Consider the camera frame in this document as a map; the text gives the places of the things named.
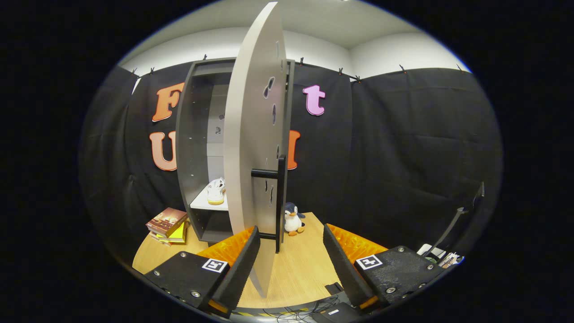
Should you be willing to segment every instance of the orange letter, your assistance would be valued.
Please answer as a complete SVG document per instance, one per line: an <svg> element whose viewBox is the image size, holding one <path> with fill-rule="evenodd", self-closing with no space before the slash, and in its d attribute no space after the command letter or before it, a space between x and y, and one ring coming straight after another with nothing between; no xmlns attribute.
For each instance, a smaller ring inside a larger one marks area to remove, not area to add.
<svg viewBox="0 0 574 323"><path fill-rule="evenodd" d="M157 106L156 113L152 117L153 122L167 119L172 115L172 112L169 111L169 105L171 104L172 107L177 105L179 94L183 91L183 85L183 83L179 83L157 91Z"/></svg>
<svg viewBox="0 0 574 323"><path fill-rule="evenodd" d="M156 166L164 171L174 171L177 169L176 164L176 132L172 131L168 133L168 137L172 140L172 152L173 158L171 161L167 161L164 158L164 149L162 147L162 141L165 138L163 132L154 132L149 135L149 139L152 141L152 156L153 162Z"/></svg>
<svg viewBox="0 0 574 323"><path fill-rule="evenodd" d="M297 163L295 162L295 143L299 138L301 138L299 131L289 131L289 160L287 161L287 170L289 171L297 168Z"/></svg>

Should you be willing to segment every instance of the white shelf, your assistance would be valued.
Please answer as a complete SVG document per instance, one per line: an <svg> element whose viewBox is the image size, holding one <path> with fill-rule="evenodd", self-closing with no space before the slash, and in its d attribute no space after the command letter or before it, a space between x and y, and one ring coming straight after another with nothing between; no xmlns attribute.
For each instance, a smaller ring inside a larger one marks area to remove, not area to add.
<svg viewBox="0 0 574 323"><path fill-rule="evenodd" d="M207 202L207 186L206 185L201 193L189 204L192 209L215 210L215 211L229 211L227 207L227 193L223 192L223 203L219 205L212 205Z"/></svg>

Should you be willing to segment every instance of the hole in door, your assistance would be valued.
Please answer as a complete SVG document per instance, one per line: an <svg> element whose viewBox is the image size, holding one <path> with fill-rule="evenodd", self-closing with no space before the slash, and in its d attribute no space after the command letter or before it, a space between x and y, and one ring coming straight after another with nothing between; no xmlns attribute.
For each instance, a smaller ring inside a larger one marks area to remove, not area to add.
<svg viewBox="0 0 574 323"><path fill-rule="evenodd" d="M269 196L269 207L273 204L273 185L271 185L271 194Z"/></svg>

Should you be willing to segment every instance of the pink letter t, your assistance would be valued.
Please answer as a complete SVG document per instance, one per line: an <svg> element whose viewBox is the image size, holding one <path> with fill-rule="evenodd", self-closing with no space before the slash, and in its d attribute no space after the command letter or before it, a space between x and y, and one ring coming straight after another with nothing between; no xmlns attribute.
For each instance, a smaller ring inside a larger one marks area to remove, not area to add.
<svg viewBox="0 0 574 323"><path fill-rule="evenodd" d="M325 92L321 92L318 85L309 86L303 89L307 95L307 111L314 116L320 116L325 112L325 108L319 106L319 98L325 98Z"/></svg>

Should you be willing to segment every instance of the orange padding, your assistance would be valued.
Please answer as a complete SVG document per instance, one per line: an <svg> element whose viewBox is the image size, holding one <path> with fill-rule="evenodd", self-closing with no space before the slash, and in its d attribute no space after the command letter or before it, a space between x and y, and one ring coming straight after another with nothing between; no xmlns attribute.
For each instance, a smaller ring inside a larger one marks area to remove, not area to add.
<svg viewBox="0 0 574 323"><path fill-rule="evenodd" d="M361 305L359 305L360 309L365 309L373 304L376 303L376 301L378 301L379 298L377 296L373 296L371 298L369 298L365 303L362 303Z"/></svg>
<svg viewBox="0 0 574 323"><path fill-rule="evenodd" d="M255 227L252 227L250 229L241 231L238 234L220 241L205 249L204 251L199 252L197 255L206 258L222 260L227 262L229 266L232 267L237 260L237 257L239 257L241 250L243 250L243 247L245 247L245 244L251 236L254 228Z"/></svg>
<svg viewBox="0 0 574 323"><path fill-rule="evenodd" d="M341 248L343 248L345 255L347 255L347 258L349 258L349 261L353 265L357 259L389 250L355 233L343 230L331 224L327 224L327 226L331 229Z"/></svg>
<svg viewBox="0 0 574 323"><path fill-rule="evenodd" d="M209 304L212 308L214 308L214 309L216 309L216 310L218 310L218 311L221 311L221 312L223 312L223 313L227 313L227 311L228 311L228 309L227 309L225 306L221 305L220 303L217 303L217 302L214 301L213 299L210 299L210 301L208 302L208 304Z"/></svg>

